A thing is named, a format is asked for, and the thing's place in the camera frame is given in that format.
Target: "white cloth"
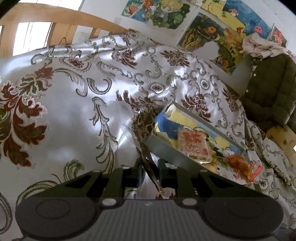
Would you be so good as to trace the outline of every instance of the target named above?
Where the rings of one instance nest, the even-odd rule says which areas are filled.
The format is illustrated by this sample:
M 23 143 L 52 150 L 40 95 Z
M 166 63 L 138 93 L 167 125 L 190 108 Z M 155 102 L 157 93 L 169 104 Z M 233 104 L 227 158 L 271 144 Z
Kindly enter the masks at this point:
M 281 204 L 284 223 L 296 228 L 296 173 L 286 156 L 246 118 L 211 66 L 191 52 L 126 33 L 0 59 L 0 75 L 1 241 L 22 237 L 15 209 L 30 195 L 92 170 L 133 166 L 138 153 L 121 125 L 134 114 L 141 136 L 150 134 L 169 100 L 211 123 L 263 166 L 254 182 Z M 120 104 L 133 113 L 125 114 Z M 228 165 L 222 168 L 222 176 L 232 173 Z M 128 191 L 141 199 L 157 192 L 147 177 Z
M 287 49 L 277 43 L 262 39 L 258 33 L 246 36 L 242 43 L 241 54 L 249 54 L 252 57 L 275 57 L 282 53 L 287 54 Z

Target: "food package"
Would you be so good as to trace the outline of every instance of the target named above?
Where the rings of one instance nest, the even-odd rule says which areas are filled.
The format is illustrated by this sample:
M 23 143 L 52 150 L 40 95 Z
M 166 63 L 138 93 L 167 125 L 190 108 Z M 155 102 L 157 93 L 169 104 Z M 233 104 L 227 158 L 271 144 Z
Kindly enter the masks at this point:
M 201 163 L 209 163 L 215 152 L 209 148 L 206 138 L 203 131 L 178 130 L 178 150 Z
M 251 165 L 239 154 L 231 154 L 226 157 L 227 163 L 230 167 L 236 170 L 241 176 L 245 175 L 250 181 L 253 181 L 252 169 L 255 165 L 253 162 Z

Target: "white wall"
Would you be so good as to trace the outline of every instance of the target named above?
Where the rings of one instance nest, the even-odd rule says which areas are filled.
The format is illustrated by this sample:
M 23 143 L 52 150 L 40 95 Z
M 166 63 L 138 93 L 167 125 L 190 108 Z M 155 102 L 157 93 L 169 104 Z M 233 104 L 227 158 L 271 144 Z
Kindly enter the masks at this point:
M 250 6 L 271 28 L 275 23 L 277 28 L 288 40 L 288 49 L 296 53 L 296 16 L 289 9 L 287 9 L 278 0 L 243 1 L 248 6 Z M 155 26 L 150 27 L 142 22 L 121 16 L 122 10 L 124 9 L 126 3 L 127 0 L 85 0 L 81 11 L 114 22 L 125 28 L 138 30 L 155 41 L 164 43 L 166 45 L 178 44 L 182 37 L 183 31 L 190 26 L 191 22 L 194 20 L 199 11 L 209 15 L 222 27 L 226 27 L 226 25 L 222 23 L 216 16 L 213 16 L 203 9 L 200 9 L 198 6 L 192 4 L 190 4 L 191 11 L 187 14 L 184 22 L 177 30 L 158 28 Z M 79 30 L 76 32 L 74 42 L 86 40 L 90 33 L 90 28 L 79 27 Z M 206 43 L 202 48 L 195 50 L 194 54 L 207 61 L 225 83 L 231 86 L 238 93 L 242 94 L 245 91 L 250 79 L 251 66 L 248 56 L 242 60 L 234 73 L 230 76 L 210 62 L 211 59 L 214 59 L 218 56 L 218 49 L 219 48 L 216 43 L 210 42 Z

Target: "wooden bed frame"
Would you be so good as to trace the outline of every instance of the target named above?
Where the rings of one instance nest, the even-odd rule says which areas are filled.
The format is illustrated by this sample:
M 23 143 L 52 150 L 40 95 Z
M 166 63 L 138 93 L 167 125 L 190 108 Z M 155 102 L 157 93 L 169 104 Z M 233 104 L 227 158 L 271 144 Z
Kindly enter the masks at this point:
M 58 45 L 63 38 L 72 44 L 78 25 L 93 28 L 90 39 L 97 38 L 101 30 L 109 34 L 127 31 L 115 23 L 84 12 L 39 3 L 18 3 L 0 19 L 0 58 L 12 56 L 18 24 L 27 22 L 52 23 L 47 46 Z

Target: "colorful drawing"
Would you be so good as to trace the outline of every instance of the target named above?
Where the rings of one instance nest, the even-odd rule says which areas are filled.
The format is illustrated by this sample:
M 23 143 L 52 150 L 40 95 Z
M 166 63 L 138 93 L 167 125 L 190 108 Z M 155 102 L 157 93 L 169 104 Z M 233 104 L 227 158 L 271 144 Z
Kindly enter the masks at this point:
M 208 12 L 220 13 L 225 5 L 226 0 L 202 0 L 201 8 Z
M 179 44 L 192 51 L 203 46 L 209 41 L 218 41 L 223 34 L 223 29 L 208 16 L 199 13 Z
M 177 29 L 189 11 L 190 6 L 182 0 L 160 0 L 151 20 L 159 28 Z
M 226 28 L 217 42 L 220 46 L 219 56 L 211 61 L 227 74 L 232 74 L 243 58 L 239 53 L 242 50 L 242 41 L 243 38 L 238 33 Z
M 227 0 L 226 2 L 206 0 L 201 7 L 216 15 L 242 37 L 257 32 L 261 38 L 267 39 L 271 31 L 271 28 L 257 13 L 242 0 Z
M 281 45 L 282 47 L 286 48 L 287 47 L 287 40 L 283 36 L 280 30 L 277 29 L 276 26 L 272 29 L 271 35 L 268 38 L 268 41 L 272 41 L 274 43 L 277 43 Z
M 158 3 L 159 0 L 128 0 L 121 15 L 148 23 Z

